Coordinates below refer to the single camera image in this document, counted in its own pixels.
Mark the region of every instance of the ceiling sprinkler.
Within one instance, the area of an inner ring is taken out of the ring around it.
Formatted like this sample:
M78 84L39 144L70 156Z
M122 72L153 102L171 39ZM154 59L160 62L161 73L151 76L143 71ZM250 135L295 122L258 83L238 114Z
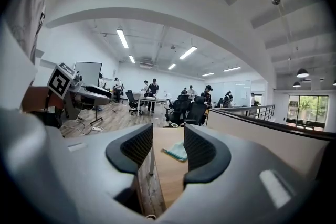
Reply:
M273 5L279 5L281 0L272 0Z

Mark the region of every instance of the black pendant light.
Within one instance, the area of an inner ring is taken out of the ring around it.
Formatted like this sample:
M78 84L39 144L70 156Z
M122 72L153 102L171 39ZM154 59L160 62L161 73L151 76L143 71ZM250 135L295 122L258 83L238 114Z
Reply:
M296 75L298 78L305 78L309 76L308 71L304 68L300 68L298 74Z
M296 81L294 83L293 87L295 87L295 88L301 87L301 84L298 81Z

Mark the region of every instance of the teal cloth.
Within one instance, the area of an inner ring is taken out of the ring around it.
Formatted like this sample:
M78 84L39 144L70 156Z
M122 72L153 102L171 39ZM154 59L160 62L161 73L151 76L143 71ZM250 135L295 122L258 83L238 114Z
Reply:
M171 149L166 150L163 149L163 152L171 155L172 157L174 157L175 159L179 160L179 161L186 161L188 156L187 156L187 152L184 149L183 146L183 142L181 141L179 143L176 143Z

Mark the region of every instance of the railing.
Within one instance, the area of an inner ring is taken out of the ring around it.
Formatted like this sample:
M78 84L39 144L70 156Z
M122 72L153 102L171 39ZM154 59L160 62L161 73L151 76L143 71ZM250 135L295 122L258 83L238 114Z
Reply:
M243 108L222 108L233 114L269 121L274 116L275 105L251 106Z

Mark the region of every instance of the table leg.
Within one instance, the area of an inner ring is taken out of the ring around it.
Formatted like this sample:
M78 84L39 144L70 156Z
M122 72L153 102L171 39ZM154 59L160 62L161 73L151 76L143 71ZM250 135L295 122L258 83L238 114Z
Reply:
M151 149L151 164L149 167L149 174L152 176L154 174L154 161L155 161L155 157L154 157L154 149L152 147Z
M137 116L139 116L139 110L140 110L140 100L138 100L138 111L137 111Z

